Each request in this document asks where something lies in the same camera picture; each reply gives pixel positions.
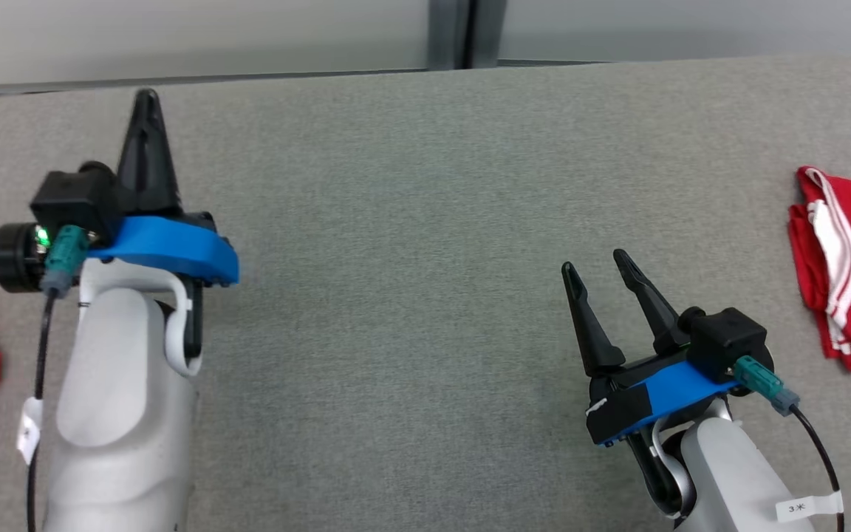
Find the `cable label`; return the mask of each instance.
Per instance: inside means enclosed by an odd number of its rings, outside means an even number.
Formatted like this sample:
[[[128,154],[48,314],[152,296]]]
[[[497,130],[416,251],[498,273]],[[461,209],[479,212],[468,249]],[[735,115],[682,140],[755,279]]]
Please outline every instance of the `cable label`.
[[[834,491],[824,497],[802,497],[791,501],[778,502],[777,521],[790,522],[818,514],[842,513],[842,492]]]
[[[27,398],[21,405],[21,422],[18,426],[18,440],[15,448],[21,452],[26,465],[31,464],[31,457],[38,448],[38,441],[41,440],[42,411],[41,400],[37,398]]]

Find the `gray table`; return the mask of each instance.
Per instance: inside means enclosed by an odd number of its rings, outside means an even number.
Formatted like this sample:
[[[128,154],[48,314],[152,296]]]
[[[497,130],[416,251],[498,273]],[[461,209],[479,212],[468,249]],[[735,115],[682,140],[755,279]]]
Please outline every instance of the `gray table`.
[[[132,93],[1,98],[0,224],[30,219],[50,169],[115,162]],[[584,428],[561,263],[618,346],[651,348],[615,247],[678,309],[735,306],[765,324],[851,523],[851,375],[820,353],[786,230],[797,166],[851,176],[851,61],[160,93],[185,204],[215,214],[244,277],[207,294],[193,530],[669,529],[631,454]],[[0,290],[0,530],[24,527],[12,447],[41,300]],[[58,306],[51,408],[74,319]],[[793,418],[734,404],[794,493],[828,492]]]

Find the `folded red fabric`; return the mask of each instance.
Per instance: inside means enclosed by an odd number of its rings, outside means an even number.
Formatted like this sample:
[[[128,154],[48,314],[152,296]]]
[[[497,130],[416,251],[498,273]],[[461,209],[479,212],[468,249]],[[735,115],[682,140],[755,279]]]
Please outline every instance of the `folded red fabric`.
[[[804,303],[816,314],[823,351],[851,371],[851,179],[803,166],[806,201],[790,207],[790,244]]]

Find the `teal connector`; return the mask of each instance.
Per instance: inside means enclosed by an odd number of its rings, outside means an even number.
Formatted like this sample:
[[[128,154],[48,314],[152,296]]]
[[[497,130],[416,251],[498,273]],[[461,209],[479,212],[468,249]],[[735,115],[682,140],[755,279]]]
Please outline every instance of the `teal connector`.
[[[87,231],[77,225],[61,227],[44,260],[44,276],[38,286],[41,292],[57,290],[58,299],[66,296],[74,284],[75,273],[87,259]]]
[[[790,407],[800,404],[800,396],[784,388],[780,377],[750,356],[737,359],[734,364],[734,378],[762,396],[773,405],[781,415],[790,415]]]

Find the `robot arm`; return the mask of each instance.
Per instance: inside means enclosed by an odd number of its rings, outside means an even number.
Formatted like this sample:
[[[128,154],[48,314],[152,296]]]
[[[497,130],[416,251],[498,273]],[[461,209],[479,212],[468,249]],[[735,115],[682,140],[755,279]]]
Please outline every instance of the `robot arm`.
[[[733,420],[727,397],[758,391],[778,412],[797,414],[799,398],[773,374],[767,331],[736,309],[707,316],[698,307],[675,313],[628,253],[615,250],[626,287],[635,293],[655,334],[655,356],[626,364],[587,303],[577,270],[564,263],[564,286],[584,371],[591,378],[587,430],[593,442],[625,441],[642,469],[652,501],[685,532],[807,531],[806,519],[781,519],[778,502],[792,499],[757,447]],[[662,431],[689,424],[662,438]],[[835,472],[824,457],[838,501]]]
[[[116,174],[93,162],[50,172],[31,210],[36,222],[0,228],[0,285],[48,297],[19,437],[30,463],[28,529],[47,323],[54,299],[75,284],[80,320],[58,399],[44,530],[185,530],[202,294],[239,282],[239,257],[209,213],[183,212],[157,95],[136,95]],[[171,293],[175,307],[153,293]]]

